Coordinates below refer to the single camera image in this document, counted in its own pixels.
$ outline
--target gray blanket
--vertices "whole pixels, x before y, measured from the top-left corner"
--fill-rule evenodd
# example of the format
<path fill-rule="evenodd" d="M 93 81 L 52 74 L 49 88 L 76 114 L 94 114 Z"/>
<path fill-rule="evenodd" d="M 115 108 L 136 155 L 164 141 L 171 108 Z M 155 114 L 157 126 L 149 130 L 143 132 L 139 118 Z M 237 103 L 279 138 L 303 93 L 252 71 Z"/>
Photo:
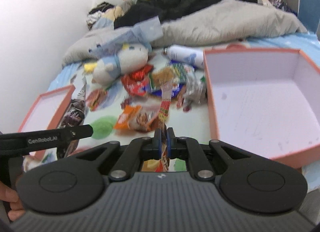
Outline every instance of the gray blanket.
<path fill-rule="evenodd" d="M 134 2 L 124 3 L 126 10 Z M 102 28 L 87 33 L 66 52 L 62 65 L 94 58 L 89 53 L 117 38 L 128 28 Z M 163 37 L 153 41 L 153 47 L 172 44 L 206 46 L 247 37 L 277 37 L 307 30 L 294 14 L 276 8 L 236 0 L 223 0 L 189 16 L 162 24 Z"/>

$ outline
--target human hand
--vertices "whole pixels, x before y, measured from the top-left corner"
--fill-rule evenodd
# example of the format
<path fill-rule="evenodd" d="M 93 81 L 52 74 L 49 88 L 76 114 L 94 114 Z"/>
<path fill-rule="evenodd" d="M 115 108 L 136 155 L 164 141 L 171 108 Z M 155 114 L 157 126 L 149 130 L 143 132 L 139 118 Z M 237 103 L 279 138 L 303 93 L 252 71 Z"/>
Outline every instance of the human hand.
<path fill-rule="evenodd" d="M 1 181 L 0 200 L 7 201 L 10 203 L 11 211 L 9 211 L 8 217 L 11 221 L 15 221 L 25 213 L 17 192 L 4 185 Z"/>

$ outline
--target black circular joint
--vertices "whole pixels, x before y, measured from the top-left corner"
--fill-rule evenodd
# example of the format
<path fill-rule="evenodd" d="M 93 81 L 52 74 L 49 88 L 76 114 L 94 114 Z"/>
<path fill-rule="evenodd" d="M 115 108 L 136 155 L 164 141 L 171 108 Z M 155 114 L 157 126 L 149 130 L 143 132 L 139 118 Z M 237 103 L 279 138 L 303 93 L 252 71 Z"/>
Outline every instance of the black circular joint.
<path fill-rule="evenodd" d="M 35 168 L 17 184 L 23 206 L 46 214 L 84 209 L 94 203 L 103 190 L 104 180 L 96 166 L 73 157 Z"/>
<path fill-rule="evenodd" d="M 284 186 L 284 178 L 271 171 L 256 171 L 248 176 L 248 183 L 254 189 L 270 192 L 281 189 Z"/>
<path fill-rule="evenodd" d="M 307 182 L 294 169 L 262 158 L 236 160 L 220 179 L 220 189 L 235 206 L 259 214 L 278 214 L 297 208 Z"/>
<path fill-rule="evenodd" d="M 77 177 L 69 172 L 53 171 L 40 179 L 40 186 L 49 192 L 64 192 L 72 189 L 77 183 Z"/>

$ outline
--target stuffed animal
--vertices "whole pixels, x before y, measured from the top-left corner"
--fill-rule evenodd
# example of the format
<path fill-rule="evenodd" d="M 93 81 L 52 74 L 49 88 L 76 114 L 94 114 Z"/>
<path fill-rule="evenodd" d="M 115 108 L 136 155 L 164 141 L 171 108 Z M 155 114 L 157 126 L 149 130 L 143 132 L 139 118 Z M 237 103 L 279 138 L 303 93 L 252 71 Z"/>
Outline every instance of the stuffed animal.
<path fill-rule="evenodd" d="M 126 44 L 116 56 L 103 57 L 93 70 L 93 83 L 109 86 L 120 75 L 132 73 L 147 64 L 148 49 L 142 44 Z"/>

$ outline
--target white bottle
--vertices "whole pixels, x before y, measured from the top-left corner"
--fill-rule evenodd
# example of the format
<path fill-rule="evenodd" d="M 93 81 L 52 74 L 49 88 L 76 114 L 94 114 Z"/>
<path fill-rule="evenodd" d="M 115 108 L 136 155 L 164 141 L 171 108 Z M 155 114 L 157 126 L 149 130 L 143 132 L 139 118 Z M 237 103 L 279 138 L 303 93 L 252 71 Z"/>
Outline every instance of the white bottle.
<path fill-rule="evenodd" d="M 172 45 L 164 48 L 164 53 L 171 60 L 184 62 L 198 69 L 204 69 L 203 51 L 201 49 Z"/>

